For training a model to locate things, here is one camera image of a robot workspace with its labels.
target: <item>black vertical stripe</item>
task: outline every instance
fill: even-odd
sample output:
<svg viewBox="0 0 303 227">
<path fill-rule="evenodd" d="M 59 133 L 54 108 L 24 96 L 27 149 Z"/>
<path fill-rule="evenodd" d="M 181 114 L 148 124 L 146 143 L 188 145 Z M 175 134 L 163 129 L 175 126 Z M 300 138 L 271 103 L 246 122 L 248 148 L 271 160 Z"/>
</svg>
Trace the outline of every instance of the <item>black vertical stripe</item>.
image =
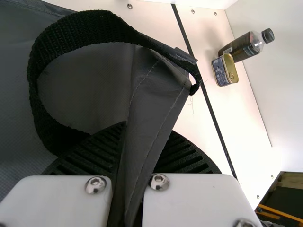
<svg viewBox="0 0 303 227">
<path fill-rule="evenodd" d="M 182 21 L 181 21 L 180 15 L 179 15 L 179 13 L 178 13 L 177 7 L 176 7 L 175 4 L 172 4 L 171 6 L 172 6 L 172 9 L 173 9 L 173 11 L 174 11 L 174 13 L 175 13 L 175 17 L 176 17 L 176 20 L 177 20 L 177 22 L 178 22 L 179 28 L 180 28 L 180 30 L 181 30 L 181 33 L 182 33 L 183 39 L 184 39 L 184 41 L 185 41 L 186 47 L 187 47 L 187 49 L 188 49 L 188 52 L 189 52 L 189 54 L 190 54 L 191 56 L 194 57 L 193 50 L 191 49 L 191 46 L 190 46 L 188 37 L 187 37 L 187 35 L 186 35 L 186 33 L 185 33 L 185 30 L 184 30 L 184 27 L 183 27 L 183 25 L 182 25 Z M 208 109 L 209 109 L 210 115 L 211 115 L 212 120 L 213 120 L 213 122 L 214 122 L 214 126 L 215 126 L 215 128 L 216 128 L 216 130 L 217 130 L 217 133 L 218 133 L 218 136 L 219 136 L 219 139 L 220 139 L 220 142 L 221 142 L 223 151 L 224 151 L 225 156 L 226 156 L 226 158 L 227 158 L 227 162 L 228 162 L 229 167 L 230 167 L 230 169 L 231 169 L 231 171 L 232 171 L 232 175 L 233 175 L 234 178 L 238 179 L 238 178 L 237 178 L 237 175 L 236 175 L 236 172 L 235 172 L 235 170 L 234 170 L 234 168 L 233 168 L 231 157 L 229 156 L 228 150 L 227 150 L 227 148 L 226 148 L 226 145 L 225 145 L 225 142 L 224 142 L 224 139 L 223 139 L 223 136 L 222 136 L 220 127 L 219 127 L 219 125 L 218 125 L 216 116 L 214 115 L 214 111 L 213 111 L 212 105 L 211 105 L 211 103 L 210 103 L 210 101 L 209 101 L 208 94 L 207 94 L 207 91 L 206 91 L 206 88 L 205 88 L 205 85 L 204 85 L 203 82 L 201 83 L 201 89 L 202 89 L 202 92 L 203 92 L 203 95 L 204 95 L 204 98 L 205 98 L 207 107 L 208 107 Z"/>
</svg>

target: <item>bolt head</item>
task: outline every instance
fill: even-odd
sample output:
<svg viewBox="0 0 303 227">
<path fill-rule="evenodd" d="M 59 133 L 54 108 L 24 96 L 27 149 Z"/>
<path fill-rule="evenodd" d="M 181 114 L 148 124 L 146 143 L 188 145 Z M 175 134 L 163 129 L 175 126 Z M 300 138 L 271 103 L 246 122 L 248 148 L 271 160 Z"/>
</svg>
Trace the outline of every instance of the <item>bolt head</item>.
<svg viewBox="0 0 303 227">
<path fill-rule="evenodd" d="M 153 174 L 149 186 L 156 191 L 164 191 L 169 187 L 169 179 L 164 174 Z"/>
<path fill-rule="evenodd" d="M 106 180 L 101 176 L 90 178 L 85 184 L 85 191 L 88 194 L 97 194 L 106 187 Z"/>
<path fill-rule="evenodd" d="M 237 220 L 234 227 L 256 227 L 256 225 L 251 221 L 240 219 L 240 220 Z"/>
</svg>

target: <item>bottle cap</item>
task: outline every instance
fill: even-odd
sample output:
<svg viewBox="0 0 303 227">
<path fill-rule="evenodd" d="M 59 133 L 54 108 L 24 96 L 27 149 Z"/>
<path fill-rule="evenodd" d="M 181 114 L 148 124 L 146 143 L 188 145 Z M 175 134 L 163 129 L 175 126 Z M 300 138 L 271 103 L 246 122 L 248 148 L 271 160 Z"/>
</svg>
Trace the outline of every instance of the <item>bottle cap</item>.
<svg viewBox="0 0 303 227">
<path fill-rule="evenodd" d="M 264 42 L 267 43 L 267 44 L 275 40 L 275 35 L 274 35 L 273 31 L 270 28 L 265 29 L 262 32 L 262 37 L 264 39 Z"/>
</svg>

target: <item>gray fabric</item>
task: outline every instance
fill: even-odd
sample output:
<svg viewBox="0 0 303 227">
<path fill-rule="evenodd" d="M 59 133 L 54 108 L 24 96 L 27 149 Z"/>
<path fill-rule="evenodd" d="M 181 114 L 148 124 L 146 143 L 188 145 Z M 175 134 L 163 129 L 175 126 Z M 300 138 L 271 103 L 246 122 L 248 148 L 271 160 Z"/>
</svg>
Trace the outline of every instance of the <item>gray fabric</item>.
<svg viewBox="0 0 303 227">
<path fill-rule="evenodd" d="M 20 7 L 16 2 L 30 3 Z M 55 157 L 38 138 L 28 100 L 26 67 L 33 40 L 59 19 L 55 7 L 34 0 L 0 0 L 0 200 Z M 97 44 L 60 56 L 38 81 L 46 110 L 58 122 L 93 134 L 127 120 L 125 147 L 109 217 L 131 227 L 149 177 L 187 99 L 186 72 L 158 53 L 123 43 Z"/>
<path fill-rule="evenodd" d="M 26 68 L 35 38 L 61 17 L 16 6 L 0 0 L 0 201 L 56 159 L 35 130 Z"/>
</svg>

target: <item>orange object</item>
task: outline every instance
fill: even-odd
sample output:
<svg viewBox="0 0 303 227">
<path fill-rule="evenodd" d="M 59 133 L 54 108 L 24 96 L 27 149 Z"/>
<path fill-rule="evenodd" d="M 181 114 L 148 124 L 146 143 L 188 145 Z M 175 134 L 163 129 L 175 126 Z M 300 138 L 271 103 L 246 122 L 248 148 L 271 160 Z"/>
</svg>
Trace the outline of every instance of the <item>orange object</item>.
<svg viewBox="0 0 303 227">
<path fill-rule="evenodd" d="M 290 215 L 290 214 L 286 214 L 286 213 L 284 213 L 284 212 L 281 212 L 281 211 L 279 211 L 279 210 L 273 209 L 273 208 L 271 208 L 271 207 L 264 206 L 264 205 L 262 205 L 262 204 L 259 204 L 258 207 L 260 207 L 260 208 L 262 208 L 262 209 L 265 209 L 265 210 L 268 210 L 268 211 L 270 211 L 270 212 L 279 214 L 279 215 L 281 215 L 281 216 L 287 217 L 287 218 L 289 218 L 289 219 L 292 219 L 292 220 L 295 220 L 295 221 L 299 221 L 300 224 L 301 224 L 300 226 L 303 227 L 303 219 L 297 218 L 297 217 L 292 216 L 292 215 Z"/>
<path fill-rule="evenodd" d="M 269 218 L 280 220 L 280 216 L 275 215 L 275 214 L 271 214 L 271 213 L 267 213 L 267 212 L 257 212 L 257 211 L 256 211 L 256 213 L 264 215 L 264 216 L 269 217 Z"/>
</svg>

